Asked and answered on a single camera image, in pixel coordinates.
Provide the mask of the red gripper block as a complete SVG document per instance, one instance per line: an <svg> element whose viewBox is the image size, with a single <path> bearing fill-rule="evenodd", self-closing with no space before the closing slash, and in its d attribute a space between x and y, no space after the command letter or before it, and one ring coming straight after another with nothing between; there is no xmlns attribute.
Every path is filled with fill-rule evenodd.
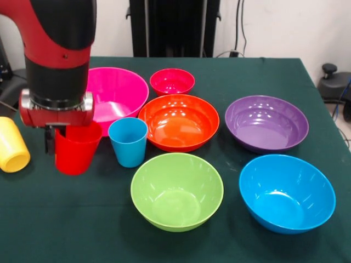
<svg viewBox="0 0 351 263"><path fill-rule="evenodd" d="M19 103L19 112L24 125L39 128L45 127L45 151L49 155L54 155L55 128L53 126L62 126L60 128L62 136L66 136L67 125L87 126L93 120L94 106L92 104L87 110L75 108L73 110L55 111L40 107L27 108L22 103Z"/></svg>

